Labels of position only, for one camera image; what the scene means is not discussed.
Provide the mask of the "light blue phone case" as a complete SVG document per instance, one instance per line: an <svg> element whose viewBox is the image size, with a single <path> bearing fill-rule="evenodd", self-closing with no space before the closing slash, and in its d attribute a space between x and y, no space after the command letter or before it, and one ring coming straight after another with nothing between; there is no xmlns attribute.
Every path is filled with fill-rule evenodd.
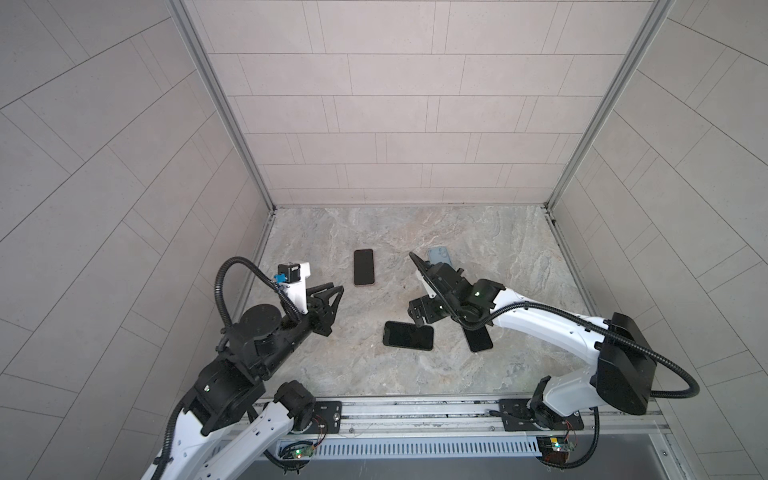
<svg viewBox="0 0 768 480"><path fill-rule="evenodd" d="M430 264L444 263L448 266L453 266L448 250L444 246L429 248L427 250L427 257Z"/></svg>

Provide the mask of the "purple phone black screen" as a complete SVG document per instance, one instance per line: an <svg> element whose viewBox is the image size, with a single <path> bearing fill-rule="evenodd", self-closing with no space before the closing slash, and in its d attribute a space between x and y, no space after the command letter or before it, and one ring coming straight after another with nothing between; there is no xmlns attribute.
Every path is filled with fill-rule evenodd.
<svg viewBox="0 0 768 480"><path fill-rule="evenodd" d="M353 282L355 286L368 286L375 283L372 249L359 249L353 252Z"/></svg>

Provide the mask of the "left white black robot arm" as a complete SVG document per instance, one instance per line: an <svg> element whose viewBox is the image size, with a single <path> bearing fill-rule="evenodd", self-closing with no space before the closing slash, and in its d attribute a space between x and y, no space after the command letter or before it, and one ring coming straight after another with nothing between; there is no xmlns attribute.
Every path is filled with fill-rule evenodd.
<svg viewBox="0 0 768 480"><path fill-rule="evenodd" d="M217 357L174 408L145 478L236 479L260 459L300 471L339 432L340 403L318 401L296 380L264 406L257 402L266 380L310 334L331 333L343 292L323 284L304 292L307 310L296 318L263 304L229 323Z"/></svg>

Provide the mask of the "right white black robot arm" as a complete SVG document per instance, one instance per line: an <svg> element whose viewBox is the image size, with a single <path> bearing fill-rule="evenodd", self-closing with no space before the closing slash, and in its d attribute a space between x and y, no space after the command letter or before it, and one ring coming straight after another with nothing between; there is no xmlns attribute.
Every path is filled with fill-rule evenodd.
<svg viewBox="0 0 768 480"><path fill-rule="evenodd" d="M465 331L471 346L485 349L488 326L533 336L585 362L570 374L543 377L518 417L554 430L589 407L609 405L623 413L648 409L656 361L635 322L623 314L610 319L576 315L533 302L504 285L480 279L470 283L462 270L409 255L426 290L408 314L419 326L449 318Z"/></svg>

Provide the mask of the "left green circuit board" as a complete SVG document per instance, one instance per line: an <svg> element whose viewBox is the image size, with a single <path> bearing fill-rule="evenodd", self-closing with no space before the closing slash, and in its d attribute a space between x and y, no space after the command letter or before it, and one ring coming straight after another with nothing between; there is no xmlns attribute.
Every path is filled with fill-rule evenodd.
<svg viewBox="0 0 768 480"><path fill-rule="evenodd" d="M279 458L284 461L309 460L315 453L317 444L311 441L298 441L281 448Z"/></svg>

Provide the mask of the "green circuit board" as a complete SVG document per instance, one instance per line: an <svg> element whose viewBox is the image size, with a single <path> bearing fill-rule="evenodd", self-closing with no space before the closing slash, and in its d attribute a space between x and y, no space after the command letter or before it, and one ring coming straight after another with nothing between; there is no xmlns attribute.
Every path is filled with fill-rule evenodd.
<svg viewBox="0 0 768 480"><path fill-rule="evenodd" d="M577 441L569 440L566 436L539 436L536 441L540 452L538 460L555 465L566 464L578 445Z"/></svg>
<svg viewBox="0 0 768 480"><path fill-rule="evenodd" d="M284 461L309 460L315 453L317 444L311 441L298 441L281 448L279 458Z"/></svg>

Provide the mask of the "right green circuit board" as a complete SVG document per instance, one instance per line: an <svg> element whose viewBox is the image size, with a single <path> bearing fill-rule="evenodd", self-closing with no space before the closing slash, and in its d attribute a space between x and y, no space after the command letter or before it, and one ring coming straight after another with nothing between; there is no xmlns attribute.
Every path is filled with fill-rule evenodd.
<svg viewBox="0 0 768 480"><path fill-rule="evenodd" d="M577 441L569 440L566 436L539 436L536 441L540 452L538 460L555 465L566 464L578 445Z"/></svg>

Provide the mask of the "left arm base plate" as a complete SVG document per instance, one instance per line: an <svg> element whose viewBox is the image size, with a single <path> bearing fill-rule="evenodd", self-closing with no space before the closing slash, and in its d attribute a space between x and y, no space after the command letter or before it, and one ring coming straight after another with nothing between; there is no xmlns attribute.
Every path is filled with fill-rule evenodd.
<svg viewBox="0 0 768 480"><path fill-rule="evenodd" d="M302 431L305 435L338 434L342 418L343 404L340 401L317 401L310 423Z"/></svg>

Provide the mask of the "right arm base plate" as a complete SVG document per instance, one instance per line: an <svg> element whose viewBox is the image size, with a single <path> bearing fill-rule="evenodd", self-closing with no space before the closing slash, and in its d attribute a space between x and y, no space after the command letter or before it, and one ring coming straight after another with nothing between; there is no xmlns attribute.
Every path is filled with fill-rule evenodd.
<svg viewBox="0 0 768 480"><path fill-rule="evenodd" d="M514 431L555 431L565 432L568 428L576 431L584 429L582 417L575 413L561 417L544 409L536 413L528 406L528 399L501 399L498 403L498 416L504 430Z"/></svg>

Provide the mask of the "aluminium mounting rail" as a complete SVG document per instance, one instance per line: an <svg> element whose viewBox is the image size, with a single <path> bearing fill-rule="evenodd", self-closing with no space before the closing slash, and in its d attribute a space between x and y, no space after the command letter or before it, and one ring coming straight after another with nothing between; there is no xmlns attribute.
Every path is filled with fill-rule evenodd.
<svg viewBox="0 0 768 480"><path fill-rule="evenodd" d="M507 432L497 412L501 399L489 395L319 399L343 404L340 431L328 435L302 434L312 414L306 426L297 427L281 405L263 399L255 406L260 427L256 435L267 436L272 451L302 440L315 442L315 454L325 457L540 456L539 436L566 436L578 442L574 452L579 453L589 446L594 432L603 440L648 436L658 442L671 431L659 406L652 405L649 415L638 417L606 407L598 421L582 410L580 431Z"/></svg>

